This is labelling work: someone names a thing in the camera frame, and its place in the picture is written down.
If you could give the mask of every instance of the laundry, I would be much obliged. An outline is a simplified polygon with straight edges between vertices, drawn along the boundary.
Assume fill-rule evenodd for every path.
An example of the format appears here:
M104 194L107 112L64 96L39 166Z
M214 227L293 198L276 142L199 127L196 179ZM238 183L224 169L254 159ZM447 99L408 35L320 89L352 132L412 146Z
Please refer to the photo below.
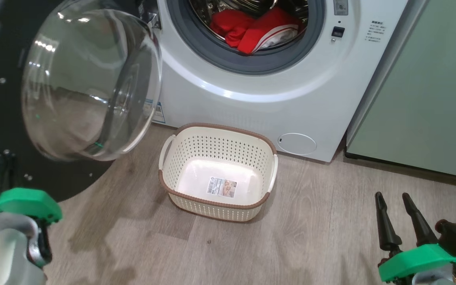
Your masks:
M274 7L255 21L246 31L237 49L252 54L259 49L272 47L294 38L302 29L302 22Z
M212 15L210 29L223 36L226 43L235 48L238 47L247 29L255 21L243 11L226 9Z
M227 9L212 15L210 28L223 36L230 47L252 54L294 38L302 29L302 22L279 7L270 9L259 19Z

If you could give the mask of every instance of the barcode sticker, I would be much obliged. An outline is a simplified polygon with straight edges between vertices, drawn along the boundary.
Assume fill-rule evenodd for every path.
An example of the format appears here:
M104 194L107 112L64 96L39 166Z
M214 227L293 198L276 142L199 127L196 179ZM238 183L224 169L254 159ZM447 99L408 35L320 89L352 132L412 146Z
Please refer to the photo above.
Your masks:
M209 186L207 188L208 194L233 198L235 196L235 190L237 190L237 182L210 177Z

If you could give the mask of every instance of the floor plank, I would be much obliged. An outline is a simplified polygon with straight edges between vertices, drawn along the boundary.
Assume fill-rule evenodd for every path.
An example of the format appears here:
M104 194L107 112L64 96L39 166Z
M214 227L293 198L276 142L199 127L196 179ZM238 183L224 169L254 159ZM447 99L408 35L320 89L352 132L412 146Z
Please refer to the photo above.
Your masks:
M375 192L387 201L403 250L416 238L402 193L432 227L456 222L451 177L347 163L342 153L330 164L280 155L271 197L251 222L198 217L177 209L159 186L158 155L173 132L152 126L89 189L61 202L49 284L381 284L377 263L387 253L378 248Z

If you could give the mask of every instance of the glass door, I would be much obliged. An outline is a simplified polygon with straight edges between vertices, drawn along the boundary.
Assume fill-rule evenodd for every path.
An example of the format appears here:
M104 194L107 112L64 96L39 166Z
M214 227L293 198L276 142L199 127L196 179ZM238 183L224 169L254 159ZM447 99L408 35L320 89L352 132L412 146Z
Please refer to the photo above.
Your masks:
M22 113L43 155L113 160L149 128L161 88L159 44L117 2L63 2L25 62Z

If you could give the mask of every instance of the laundry basket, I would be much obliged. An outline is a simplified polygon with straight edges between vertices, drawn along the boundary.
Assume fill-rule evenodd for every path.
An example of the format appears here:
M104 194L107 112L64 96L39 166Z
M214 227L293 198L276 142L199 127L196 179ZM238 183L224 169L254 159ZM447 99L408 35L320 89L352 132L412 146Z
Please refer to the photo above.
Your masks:
M258 214L276 173L277 152L270 140L211 124L179 128L165 142L159 160L161 184L175 205L237 222Z

